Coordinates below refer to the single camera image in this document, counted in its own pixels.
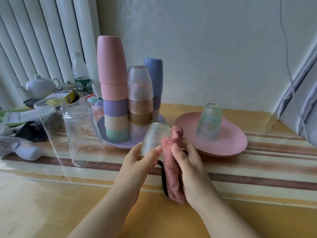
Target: yellow box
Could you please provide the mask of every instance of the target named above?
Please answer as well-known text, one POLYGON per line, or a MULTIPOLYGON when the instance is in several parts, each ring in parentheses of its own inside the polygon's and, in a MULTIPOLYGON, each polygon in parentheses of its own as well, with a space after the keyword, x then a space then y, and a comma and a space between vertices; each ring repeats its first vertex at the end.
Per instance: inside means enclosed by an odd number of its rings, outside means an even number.
POLYGON ((60 90, 53 92, 46 98, 63 98, 70 104, 75 99, 75 94, 73 90, 60 90))

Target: bottle label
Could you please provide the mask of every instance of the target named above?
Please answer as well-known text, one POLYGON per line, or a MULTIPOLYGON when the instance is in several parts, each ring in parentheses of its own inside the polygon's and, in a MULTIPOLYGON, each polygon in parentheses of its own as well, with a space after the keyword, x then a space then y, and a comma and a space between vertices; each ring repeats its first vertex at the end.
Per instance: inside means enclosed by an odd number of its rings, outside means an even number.
POLYGON ((80 92, 90 92, 93 90, 90 79, 76 80, 76 85, 77 85, 78 91, 80 92))

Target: wooden table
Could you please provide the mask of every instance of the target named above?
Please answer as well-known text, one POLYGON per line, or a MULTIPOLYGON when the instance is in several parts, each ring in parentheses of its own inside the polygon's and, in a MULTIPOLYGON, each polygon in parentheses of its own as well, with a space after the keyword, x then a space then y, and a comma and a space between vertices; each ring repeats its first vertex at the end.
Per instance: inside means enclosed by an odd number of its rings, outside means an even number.
MULTIPOLYGON (((168 124, 203 107, 162 104, 168 124)), ((248 137, 233 158, 202 156, 225 201, 263 237, 317 237, 317 148, 265 112, 224 110, 248 137)), ((0 237, 66 237, 105 196, 127 150, 107 148, 103 162, 76 168, 45 156, 27 162, 16 155, 0 162, 0 237)), ((129 213, 121 237, 209 237, 197 213, 165 197, 161 169, 154 168, 129 213)))

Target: teapot handle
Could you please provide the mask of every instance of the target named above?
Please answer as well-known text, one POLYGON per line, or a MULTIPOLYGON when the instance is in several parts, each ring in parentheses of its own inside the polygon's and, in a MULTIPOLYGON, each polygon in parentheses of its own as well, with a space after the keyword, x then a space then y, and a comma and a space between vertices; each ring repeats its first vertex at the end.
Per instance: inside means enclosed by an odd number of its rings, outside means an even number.
POLYGON ((57 78, 54 78, 52 81, 54 82, 55 85, 56 85, 55 81, 57 81, 56 87, 57 87, 57 89, 59 89, 60 85, 61 85, 61 82, 57 78))

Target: hand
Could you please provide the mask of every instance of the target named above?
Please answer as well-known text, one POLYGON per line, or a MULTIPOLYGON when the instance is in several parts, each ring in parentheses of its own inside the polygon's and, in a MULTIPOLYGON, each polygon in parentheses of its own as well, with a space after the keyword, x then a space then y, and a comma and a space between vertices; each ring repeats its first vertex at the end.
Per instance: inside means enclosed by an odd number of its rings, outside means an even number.
POLYGON ((157 146, 141 159, 141 147, 142 142, 134 146, 125 156, 120 172, 109 191, 126 197, 125 202, 129 209, 137 202, 141 186, 144 184, 149 170, 157 164, 157 158, 162 153, 162 147, 157 146))
POLYGON ((172 153, 182 170, 184 193, 192 208, 200 213, 211 198, 220 199, 193 143, 180 140, 178 144, 173 144, 172 153))

